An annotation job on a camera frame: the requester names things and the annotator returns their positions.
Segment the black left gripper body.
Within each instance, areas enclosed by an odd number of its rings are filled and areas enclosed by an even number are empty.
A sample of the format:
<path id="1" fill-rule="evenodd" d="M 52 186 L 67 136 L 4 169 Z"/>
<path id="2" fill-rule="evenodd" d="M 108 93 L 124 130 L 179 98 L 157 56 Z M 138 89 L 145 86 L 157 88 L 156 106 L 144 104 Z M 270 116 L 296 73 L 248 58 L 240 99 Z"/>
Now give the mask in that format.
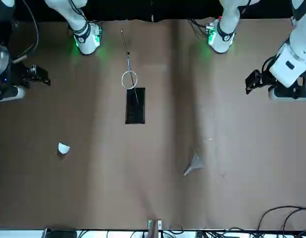
<path id="1" fill-rule="evenodd" d="M 271 74 L 269 70 L 263 71 L 260 73 L 260 80 L 258 87 L 264 86 L 275 86 L 276 85 L 276 78 Z"/>

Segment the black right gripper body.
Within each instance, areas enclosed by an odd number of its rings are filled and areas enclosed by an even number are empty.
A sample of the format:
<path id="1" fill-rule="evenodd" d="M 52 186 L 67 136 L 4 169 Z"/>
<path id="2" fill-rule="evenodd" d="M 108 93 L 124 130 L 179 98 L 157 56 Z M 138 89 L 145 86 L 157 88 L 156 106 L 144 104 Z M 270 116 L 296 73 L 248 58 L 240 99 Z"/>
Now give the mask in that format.
<path id="1" fill-rule="evenodd" d="M 30 67 L 26 67 L 24 64 L 19 65 L 19 85 L 21 86 L 29 86 L 30 82 L 36 82 L 36 69 L 37 66 L 34 64 Z"/>

